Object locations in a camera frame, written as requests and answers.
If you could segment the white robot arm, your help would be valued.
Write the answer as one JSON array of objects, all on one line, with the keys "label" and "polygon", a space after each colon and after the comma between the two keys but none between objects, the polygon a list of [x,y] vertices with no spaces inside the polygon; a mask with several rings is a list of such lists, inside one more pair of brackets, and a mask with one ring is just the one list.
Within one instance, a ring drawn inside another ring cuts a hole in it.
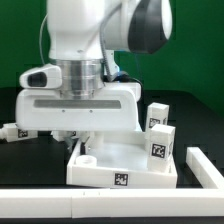
[{"label": "white robot arm", "polygon": [[172,32],[169,0],[47,0],[49,63],[20,76],[19,128],[117,132],[138,127],[138,83],[117,80],[117,50],[158,51]]}]

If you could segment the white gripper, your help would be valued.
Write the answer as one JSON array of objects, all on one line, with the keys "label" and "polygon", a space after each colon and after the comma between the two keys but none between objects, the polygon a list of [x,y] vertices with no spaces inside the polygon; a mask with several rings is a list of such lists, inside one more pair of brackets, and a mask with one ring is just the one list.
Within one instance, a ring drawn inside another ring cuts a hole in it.
[{"label": "white gripper", "polygon": [[[138,125],[139,83],[106,83],[90,100],[62,99],[57,90],[26,89],[16,101],[16,123],[23,130],[39,131],[133,131]],[[86,155],[95,132],[81,135],[81,154]],[[71,153],[76,132],[64,141]]]}]

